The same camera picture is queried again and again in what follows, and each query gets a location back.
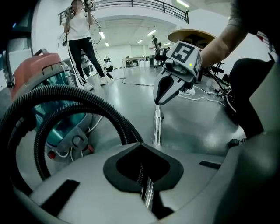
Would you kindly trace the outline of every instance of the white sneaker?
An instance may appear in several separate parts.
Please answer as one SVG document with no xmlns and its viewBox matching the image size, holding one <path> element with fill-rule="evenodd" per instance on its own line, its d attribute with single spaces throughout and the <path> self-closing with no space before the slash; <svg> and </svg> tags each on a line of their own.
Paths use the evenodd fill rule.
<svg viewBox="0 0 280 224">
<path fill-rule="evenodd" d="M 100 85 L 101 86 L 103 86 L 103 85 L 106 85 L 107 84 L 107 79 L 106 79 L 106 77 L 104 76 L 104 77 L 102 77 L 101 79 L 100 79 Z"/>
<path fill-rule="evenodd" d="M 89 83 L 85 83 L 84 84 L 84 89 L 87 90 L 87 91 L 90 91 L 90 90 L 93 89 L 93 87 Z"/>
</svg>

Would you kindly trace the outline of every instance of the round tabletop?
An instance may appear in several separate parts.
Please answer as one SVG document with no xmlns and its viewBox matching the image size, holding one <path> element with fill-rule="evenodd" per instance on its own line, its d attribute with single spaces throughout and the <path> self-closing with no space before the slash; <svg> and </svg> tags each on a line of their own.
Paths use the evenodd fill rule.
<svg viewBox="0 0 280 224">
<path fill-rule="evenodd" d="M 202 49 L 215 38 L 216 37 L 210 33 L 194 29 L 176 30 L 168 35 L 168 40 L 174 43 L 180 40 Z"/>
</svg>

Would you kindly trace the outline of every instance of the person's arm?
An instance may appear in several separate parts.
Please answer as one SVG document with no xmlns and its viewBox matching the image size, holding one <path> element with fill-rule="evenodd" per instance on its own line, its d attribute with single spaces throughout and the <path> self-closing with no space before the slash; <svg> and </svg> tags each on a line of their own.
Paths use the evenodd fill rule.
<svg viewBox="0 0 280 224">
<path fill-rule="evenodd" d="M 87 21 L 88 21 L 89 25 L 93 25 L 93 17 L 91 15 L 90 10 L 87 12 Z"/>
<path fill-rule="evenodd" d="M 66 19 L 66 23 L 63 24 L 63 26 L 64 26 L 64 33 L 68 33 L 69 32 L 69 23 L 70 23 L 70 20 Z"/>
<path fill-rule="evenodd" d="M 212 66 L 227 58 L 245 39 L 247 34 L 248 31 L 241 27 L 227 25 L 221 35 L 202 50 L 202 66 Z"/>
</svg>

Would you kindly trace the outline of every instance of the black corrugated hose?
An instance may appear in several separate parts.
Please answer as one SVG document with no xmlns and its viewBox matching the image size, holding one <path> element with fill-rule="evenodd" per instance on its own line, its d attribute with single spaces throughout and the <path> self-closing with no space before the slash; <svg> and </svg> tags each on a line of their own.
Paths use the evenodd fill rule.
<svg viewBox="0 0 280 224">
<path fill-rule="evenodd" d="M 7 164 L 8 172 L 13 184 L 18 183 L 17 179 L 22 179 L 19 172 L 13 172 L 17 167 L 14 167 L 16 160 L 14 152 L 9 148 L 9 139 L 11 137 L 13 128 L 18 120 L 22 117 L 24 112 L 32 109 L 34 106 L 49 101 L 68 100 L 84 104 L 84 106 L 94 108 L 100 112 L 101 115 L 106 117 L 112 123 L 115 123 L 117 132 L 121 137 L 122 144 L 127 144 L 132 141 L 130 129 L 132 124 L 129 123 L 122 115 L 120 115 L 108 102 L 99 98 L 98 96 L 88 91 L 65 85 L 52 85 L 36 88 L 18 98 L 6 111 L 0 122 L 0 136 L 2 139 L 2 148 L 7 149 L 8 159 Z M 15 185 L 18 189 L 23 190 L 21 185 Z"/>
<path fill-rule="evenodd" d="M 43 123 L 40 125 L 40 128 L 37 131 L 35 141 L 34 141 L 34 158 L 37 170 L 40 174 L 40 177 L 42 180 L 47 179 L 50 177 L 49 170 L 47 168 L 46 159 L 45 159 L 45 143 L 46 139 L 48 137 L 49 132 L 52 130 L 52 128 L 63 118 L 68 117 L 73 114 L 86 112 L 86 113 L 94 113 L 102 115 L 102 112 L 100 112 L 98 109 L 91 108 L 89 106 L 85 106 L 81 103 L 72 103 L 69 105 L 65 105 L 61 108 L 58 108 L 53 113 L 49 114 L 44 118 Z M 116 123 L 112 122 L 113 126 L 118 129 Z M 132 130 L 132 136 L 131 141 L 128 143 L 133 142 L 142 142 L 142 137 L 140 134 L 136 131 L 134 132 Z"/>
</svg>

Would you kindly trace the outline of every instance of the railing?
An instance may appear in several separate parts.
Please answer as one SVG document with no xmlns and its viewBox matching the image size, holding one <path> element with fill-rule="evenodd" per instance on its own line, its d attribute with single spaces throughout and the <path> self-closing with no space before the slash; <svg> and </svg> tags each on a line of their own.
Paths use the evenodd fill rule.
<svg viewBox="0 0 280 224">
<path fill-rule="evenodd" d="M 111 7 L 111 6 L 131 6 L 131 7 L 152 8 L 156 11 L 161 11 L 163 13 L 177 17 L 185 21 L 186 23 L 189 23 L 188 10 L 183 11 L 168 3 L 161 2 L 158 0 L 100 0 L 94 2 L 92 11 L 101 8 Z M 65 19 L 64 11 L 59 13 L 58 15 L 60 17 L 60 25 L 61 25 L 62 21 Z"/>
</svg>

